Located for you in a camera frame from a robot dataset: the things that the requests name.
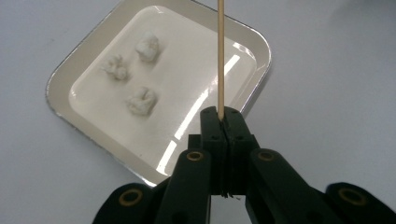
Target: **white table surface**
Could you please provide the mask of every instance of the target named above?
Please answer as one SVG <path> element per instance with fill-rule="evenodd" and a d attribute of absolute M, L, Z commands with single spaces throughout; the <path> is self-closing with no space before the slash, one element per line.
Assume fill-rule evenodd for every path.
<path fill-rule="evenodd" d="M 112 190 L 141 182 L 45 98 L 55 67 L 118 2 L 0 2 L 0 223 L 91 223 Z M 272 48 L 246 119 L 261 146 L 314 188 L 349 182 L 396 210 L 396 2 L 225 4 Z M 215 198 L 212 223 L 248 223 L 243 201 Z"/>

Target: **square tray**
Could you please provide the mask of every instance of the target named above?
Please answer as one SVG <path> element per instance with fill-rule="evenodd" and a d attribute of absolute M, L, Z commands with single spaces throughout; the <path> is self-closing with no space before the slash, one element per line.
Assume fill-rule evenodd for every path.
<path fill-rule="evenodd" d="M 160 53 L 139 60 L 134 46 L 154 33 Z M 225 20 L 225 104 L 243 112 L 266 75 L 271 51 L 262 35 Z M 121 55 L 130 78 L 117 81 L 102 66 Z M 147 116 L 126 104 L 137 88 L 153 90 Z M 172 174 L 188 134 L 199 133 L 199 111 L 217 104 L 217 12 L 189 0 L 129 0 L 118 4 L 52 74 L 49 105 L 57 115 L 142 177 L 158 184 Z"/>

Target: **skewer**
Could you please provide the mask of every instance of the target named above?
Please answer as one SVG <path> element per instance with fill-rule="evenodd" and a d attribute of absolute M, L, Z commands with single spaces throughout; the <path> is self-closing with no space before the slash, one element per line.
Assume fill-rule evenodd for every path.
<path fill-rule="evenodd" d="M 224 118 L 224 0 L 218 0 L 218 117 Z"/>

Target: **white cotton ball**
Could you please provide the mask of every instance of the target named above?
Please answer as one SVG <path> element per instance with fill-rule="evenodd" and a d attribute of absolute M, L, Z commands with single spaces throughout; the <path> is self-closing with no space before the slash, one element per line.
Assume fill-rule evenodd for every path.
<path fill-rule="evenodd" d="M 152 32 L 145 32 L 142 39 L 134 47 L 140 60 L 148 63 L 155 59 L 159 48 L 158 38 Z"/>
<path fill-rule="evenodd" d="M 126 72 L 126 68 L 124 67 L 119 67 L 114 74 L 114 78 L 118 80 L 123 80 L 128 76 L 128 73 Z"/>
<path fill-rule="evenodd" d="M 141 87 L 126 100 L 126 104 L 133 114 L 146 116 L 154 106 L 155 100 L 154 91 Z"/>
<path fill-rule="evenodd" d="M 110 77 L 114 77 L 117 80 L 123 80 L 128 77 L 128 72 L 123 67 L 122 56 L 120 55 L 111 57 L 103 67 L 103 70 Z"/>

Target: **screw hole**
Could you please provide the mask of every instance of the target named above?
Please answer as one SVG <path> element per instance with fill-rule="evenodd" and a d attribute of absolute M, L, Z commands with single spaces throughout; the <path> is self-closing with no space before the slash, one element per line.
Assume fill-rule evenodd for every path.
<path fill-rule="evenodd" d="M 187 159 L 190 161 L 200 161 L 201 159 L 204 158 L 204 154 L 201 152 L 193 151 L 187 154 Z"/>
<path fill-rule="evenodd" d="M 274 154 L 270 152 L 260 152 L 259 153 L 259 159 L 262 161 L 272 161 L 275 158 Z"/>
<path fill-rule="evenodd" d="M 357 192 L 354 189 L 339 189 L 338 195 L 340 198 L 348 203 L 352 203 L 356 206 L 364 206 L 367 204 L 367 198 L 361 193 Z"/>
<path fill-rule="evenodd" d="M 119 203 L 122 206 L 134 206 L 142 200 L 143 192 L 140 189 L 128 189 L 119 197 Z"/>

